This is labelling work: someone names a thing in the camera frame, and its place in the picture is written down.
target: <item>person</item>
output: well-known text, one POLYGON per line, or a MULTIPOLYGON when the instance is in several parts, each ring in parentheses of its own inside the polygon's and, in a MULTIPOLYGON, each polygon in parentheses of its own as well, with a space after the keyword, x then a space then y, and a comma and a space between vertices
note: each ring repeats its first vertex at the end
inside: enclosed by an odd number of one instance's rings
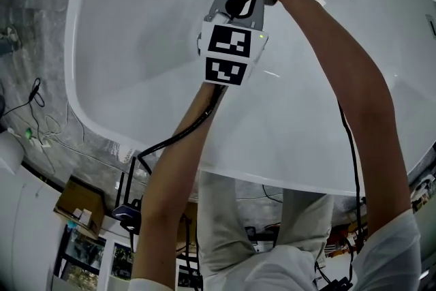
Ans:
MULTIPOLYGON (((369 239, 353 267, 354 290, 417 290, 419 231, 389 89, 376 64, 315 0, 278 0, 312 46, 345 113, 360 156, 369 239)), ((207 107, 204 83, 176 132, 207 107)), ((142 201, 130 291, 174 289, 178 223, 213 121, 167 147, 142 201)), ((234 180, 204 173, 199 182, 198 245, 205 290, 316 290, 314 265, 331 225, 331 196, 284 190, 277 245, 257 254, 236 213, 234 180)))
POLYGON ((15 27, 9 26, 5 31, 0 31, 0 56, 20 50, 20 48, 21 41, 15 27))

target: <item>white sleeve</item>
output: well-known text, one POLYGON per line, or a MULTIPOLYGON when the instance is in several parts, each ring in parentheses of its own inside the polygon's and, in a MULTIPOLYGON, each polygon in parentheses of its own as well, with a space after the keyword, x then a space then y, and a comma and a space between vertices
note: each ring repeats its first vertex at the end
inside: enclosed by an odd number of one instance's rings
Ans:
POLYGON ((147 279, 132 279, 129 291, 172 291, 169 287, 147 279))
POLYGON ((353 262, 354 291, 417 290, 421 275, 420 233, 412 210, 380 228, 353 262))

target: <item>shirt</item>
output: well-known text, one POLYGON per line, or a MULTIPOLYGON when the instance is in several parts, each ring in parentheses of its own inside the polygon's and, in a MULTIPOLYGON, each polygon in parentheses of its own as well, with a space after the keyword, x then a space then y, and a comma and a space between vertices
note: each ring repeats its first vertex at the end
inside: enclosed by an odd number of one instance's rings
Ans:
MULTIPOLYGON (((380 228, 353 262, 361 290, 417 290, 421 275, 420 233, 412 210, 380 228)), ((316 290, 312 254, 280 245, 204 280, 205 290, 316 290)), ((154 281, 133 279, 129 291, 169 291, 154 281)))

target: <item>concrete floor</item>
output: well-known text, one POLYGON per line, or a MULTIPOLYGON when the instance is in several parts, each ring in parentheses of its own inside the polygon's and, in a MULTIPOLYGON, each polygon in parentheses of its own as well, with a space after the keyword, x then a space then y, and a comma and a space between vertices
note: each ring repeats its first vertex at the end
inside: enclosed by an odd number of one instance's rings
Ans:
MULTIPOLYGON (((33 81, 40 77, 40 93, 46 106, 40 108, 33 102, 35 117, 42 132, 55 129, 46 118, 52 117, 65 124, 67 96, 63 72, 63 40, 68 0, 0 0, 0 28, 13 24, 18 29, 23 49, 0 57, 0 81, 7 102, 7 110, 27 101, 33 81)), ((36 134, 36 124, 28 106, 2 119, 2 124, 23 136, 28 127, 36 134)), ((51 147, 41 152, 32 147, 24 137, 19 139, 26 151, 26 160, 42 174, 63 185, 70 175, 102 188, 106 202, 113 207, 116 183, 121 171, 129 170, 129 154, 122 146, 106 140, 84 128, 69 111, 69 121, 58 139, 67 145, 51 142, 51 147)), ((415 178, 436 157, 433 150, 410 175, 415 178)), ((130 198, 140 198, 147 184, 145 172, 136 166, 130 198)), ((238 205, 245 225, 261 228, 280 221, 281 204, 265 198, 261 185, 237 181, 238 205)), ((270 195, 280 194, 281 189, 267 187, 270 195)), ((192 194, 196 198, 196 189, 192 194)), ((343 213, 355 207, 354 198, 337 197, 334 224, 349 221, 343 213)))

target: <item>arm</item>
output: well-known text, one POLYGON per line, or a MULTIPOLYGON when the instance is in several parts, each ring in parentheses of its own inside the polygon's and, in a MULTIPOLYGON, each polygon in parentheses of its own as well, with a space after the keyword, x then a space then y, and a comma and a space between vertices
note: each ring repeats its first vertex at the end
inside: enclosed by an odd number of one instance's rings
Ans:
MULTIPOLYGON (((201 86, 175 134, 189 127, 206 110, 214 88, 215 85, 208 83, 201 86)), ((214 115, 167 147, 157 162, 142 200, 142 223, 132 279, 149 279, 174 289, 178 223, 191 194, 214 115)))
POLYGON ((306 35, 353 132, 371 235, 410 209, 389 89, 370 56, 318 2, 279 1, 306 35))

